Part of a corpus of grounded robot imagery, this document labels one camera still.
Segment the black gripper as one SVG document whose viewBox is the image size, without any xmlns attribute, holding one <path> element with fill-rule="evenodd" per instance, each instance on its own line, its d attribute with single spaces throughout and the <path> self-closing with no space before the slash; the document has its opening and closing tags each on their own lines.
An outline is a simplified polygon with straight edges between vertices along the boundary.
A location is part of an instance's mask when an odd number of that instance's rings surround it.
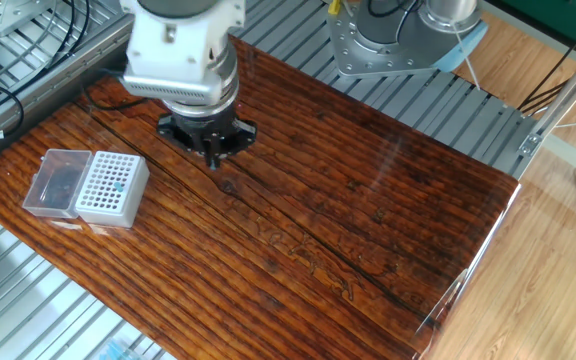
<svg viewBox="0 0 576 360">
<path fill-rule="evenodd" d="M 209 168 L 245 150 L 256 141 L 257 125 L 237 119 L 234 112 L 202 118 L 178 114 L 163 116 L 157 131 L 182 150 L 201 156 Z"/>
</svg>

